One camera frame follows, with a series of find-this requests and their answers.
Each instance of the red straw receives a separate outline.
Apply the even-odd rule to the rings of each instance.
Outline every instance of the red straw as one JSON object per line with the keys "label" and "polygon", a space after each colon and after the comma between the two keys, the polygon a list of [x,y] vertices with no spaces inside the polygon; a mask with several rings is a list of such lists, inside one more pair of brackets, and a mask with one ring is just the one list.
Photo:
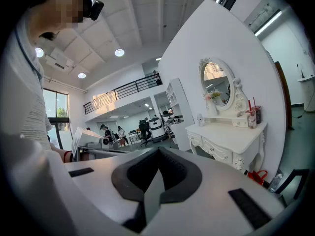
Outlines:
{"label": "red straw", "polygon": [[250,105],[250,111],[252,111],[251,101],[250,100],[248,100],[248,104]]}

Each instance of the water bottle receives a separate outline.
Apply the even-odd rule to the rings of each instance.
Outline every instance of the water bottle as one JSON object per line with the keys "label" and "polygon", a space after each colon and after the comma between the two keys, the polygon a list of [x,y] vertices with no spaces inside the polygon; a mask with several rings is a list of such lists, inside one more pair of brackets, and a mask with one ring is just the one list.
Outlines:
{"label": "water bottle", "polygon": [[274,178],[274,180],[272,181],[272,183],[270,185],[270,191],[271,192],[275,192],[277,190],[277,186],[280,183],[281,178],[282,178],[281,173],[276,175],[276,177]]}

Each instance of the white vanity table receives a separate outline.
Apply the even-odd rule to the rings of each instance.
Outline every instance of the white vanity table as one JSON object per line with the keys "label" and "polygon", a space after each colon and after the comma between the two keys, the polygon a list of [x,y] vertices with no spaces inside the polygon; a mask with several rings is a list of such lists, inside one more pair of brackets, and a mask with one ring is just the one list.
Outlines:
{"label": "white vanity table", "polygon": [[198,123],[186,127],[192,152],[196,154],[195,146],[200,146],[217,161],[241,172],[259,171],[264,159],[263,131],[267,123],[249,128],[245,113],[249,105],[241,79],[235,78],[229,66],[218,58],[200,60],[199,76],[207,116],[199,114]]}
{"label": "white vanity table", "polygon": [[235,127],[220,122],[198,124],[186,128],[191,150],[200,146],[215,160],[226,163],[244,172],[253,162],[253,170],[259,171],[264,158],[264,134],[266,123],[258,124],[255,129]]}

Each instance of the window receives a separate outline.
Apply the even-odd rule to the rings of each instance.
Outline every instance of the window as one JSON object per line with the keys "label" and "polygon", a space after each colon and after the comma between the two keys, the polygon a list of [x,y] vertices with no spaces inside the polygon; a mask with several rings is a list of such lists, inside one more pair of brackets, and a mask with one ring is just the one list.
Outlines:
{"label": "window", "polygon": [[68,95],[44,89],[46,114],[52,126],[50,142],[57,148],[71,150],[72,134],[68,115]]}

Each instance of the black rectangular slot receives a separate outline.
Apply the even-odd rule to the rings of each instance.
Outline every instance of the black rectangular slot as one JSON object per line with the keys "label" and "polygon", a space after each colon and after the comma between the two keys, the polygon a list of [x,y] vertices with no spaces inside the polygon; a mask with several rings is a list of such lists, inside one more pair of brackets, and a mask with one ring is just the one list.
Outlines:
{"label": "black rectangular slot", "polygon": [[77,176],[81,176],[90,172],[93,172],[94,170],[91,168],[84,168],[84,169],[80,169],[80,170],[76,170],[76,171],[69,171],[69,174],[71,177],[77,177]]}
{"label": "black rectangular slot", "polygon": [[255,230],[271,220],[243,189],[232,190],[228,193]]}

